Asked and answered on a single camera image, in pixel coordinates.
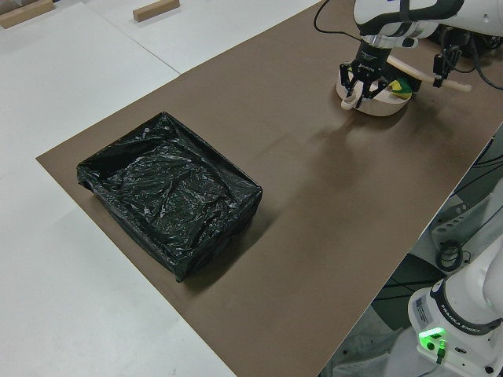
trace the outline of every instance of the white table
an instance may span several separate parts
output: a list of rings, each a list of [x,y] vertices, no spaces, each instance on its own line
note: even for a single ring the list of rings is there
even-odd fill
[[[0,30],[2,375],[233,376],[35,157],[315,1],[84,3]]]

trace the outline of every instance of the black trash bag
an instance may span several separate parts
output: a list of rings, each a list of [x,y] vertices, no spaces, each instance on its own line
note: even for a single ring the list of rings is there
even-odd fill
[[[166,112],[77,166],[126,233],[178,282],[250,222],[262,188]]]

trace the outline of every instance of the wooden stick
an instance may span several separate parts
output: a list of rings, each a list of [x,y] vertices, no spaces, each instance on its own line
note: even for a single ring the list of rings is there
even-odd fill
[[[133,17],[137,22],[142,22],[179,6],[180,0],[159,0],[158,2],[134,10]]]
[[[0,26],[4,29],[40,16],[54,9],[53,0],[38,0],[0,16]]]
[[[435,81],[435,77],[428,75],[418,69],[411,67],[407,63],[397,59],[396,57],[389,56],[387,62],[391,64],[393,67],[398,68],[400,71],[405,72],[408,75],[411,75],[415,79],[428,82],[432,84]],[[452,81],[452,80],[443,80],[442,86],[446,88],[451,88],[454,90],[459,90],[461,92],[469,92],[472,90],[472,86],[469,84],[465,84],[464,82]]]

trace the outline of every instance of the green light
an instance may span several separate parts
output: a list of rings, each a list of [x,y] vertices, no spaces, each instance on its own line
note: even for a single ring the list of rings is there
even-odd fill
[[[440,338],[443,334],[446,333],[444,328],[432,328],[431,330],[423,331],[419,333],[419,342],[428,350],[428,343],[432,340]],[[440,348],[445,348],[445,343],[441,341]]]

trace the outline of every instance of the brown table surface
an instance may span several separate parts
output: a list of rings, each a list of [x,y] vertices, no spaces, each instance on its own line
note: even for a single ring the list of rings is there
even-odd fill
[[[386,119],[345,112],[337,69],[358,43],[312,28],[317,7],[194,68],[39,157],[70,196],[240,377],[315,376],[501,121],[502,95],[426,84]],[[326,28],[356,33],[349,2]],[[431,71],[438,47],[396,56]],[[486,69],[503,81],[496,64]],[[170,112],[263,186],[251,227],[182,284],[90,192],[78,162]]]

